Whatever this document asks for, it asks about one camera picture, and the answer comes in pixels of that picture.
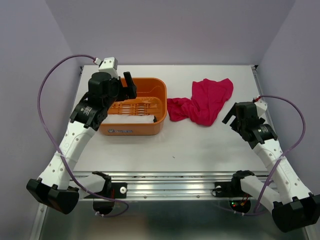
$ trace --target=white table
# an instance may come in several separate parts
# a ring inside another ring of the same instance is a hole
[[[84,66],[74,106],[88,90],[88,80],[98,71]],[[249,144],[222,119],[235,102],[250,101],[258,88],[249,65],[120,65],[118,74],[154,77],[164,81],[167,97],[191,97],[192,82],[204,78],[234,85],[227,101],[211,127],[185,119],[171,122],[167,115],[162,131],[155,136],[105,136],[99,131],[87,144],[76,172],[235,172],[266,171]]]

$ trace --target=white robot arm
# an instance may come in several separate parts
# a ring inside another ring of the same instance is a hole
[[[70,213],[78,200],[89,195],[86,190],[70,181],[68,171],[73,172],[82,151],[107,117],[111,105],[137,97],[137,88],[129,72],[124,73],[127,87],[123,87],[117,73],[118,61],[114,57],[105,58],[103,61],[96,58],[94,62],[99,65],[98,72],[92,75],[88,82],[88,92],[74,108],[59,146],[68,169],[61,159],[61,154],[56,152],[40,176],[30,179],[26,186],[38,202],[64,214]],[[93,193],[103,191],[108,194],[111,187],[111,178],[97,171],[78,181]]]
[[[249,143],[270,173],[283,151],[278,136],[261,118],[267,107],[267,103],[261,99],[235,103],[222,122],[226,124],[232,116],[235,116],[230,124],[231,128]],[[320,216],[320,195],[313,195],[303,184],[285,156],[281,157],[281,161],[271,174],[278,192],[267,186],[260,203],[271,212],[277,227],[283,232],[288,232],[315,224]],[[263,186],[264,184],[253,172],[237,171],[231,182],[226,183],[216,196],[226,197],[230,194],[234,197],[247,193],[258,199]]]

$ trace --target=white wall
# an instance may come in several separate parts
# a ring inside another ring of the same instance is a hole
[[[305,116],[304,140],[288,160],[314,194],[320,194],[319,12],[319,0],[297,0],[258,67],[263,93],[292,100]],[[301,120],[289,105],[268,101],[277,134],[286,149],[301,134]]]
[[[71,54],[44,0],[5,0],[0,7],[0,239],[29,239],[38,202],[26,190],[54,148],[37,114],[42,79]],[[43,112],[60,139],[72,107],[79,67],[63,65],[43,93]]]
[[[294,0],[46,0],[74,54],[120,64],[258,64]]]

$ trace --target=orange basket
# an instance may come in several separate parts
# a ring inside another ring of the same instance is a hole
[[[115,102],[108,115],[154,115],[154,123],[102,123],[99,130],[104,135],[156,135],[164,126],[167,116],[167,88],[157,78],[133,77],[136,85],[136,99]]]

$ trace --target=crumpled towel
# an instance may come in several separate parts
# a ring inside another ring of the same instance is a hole
[[[190,118],[199,125],[211,126],[218,113],[234,90],[233,83],[226,78],[222,81],[204,79],[192,83],[192,97],[168,98],[167,109],[173,122]]]

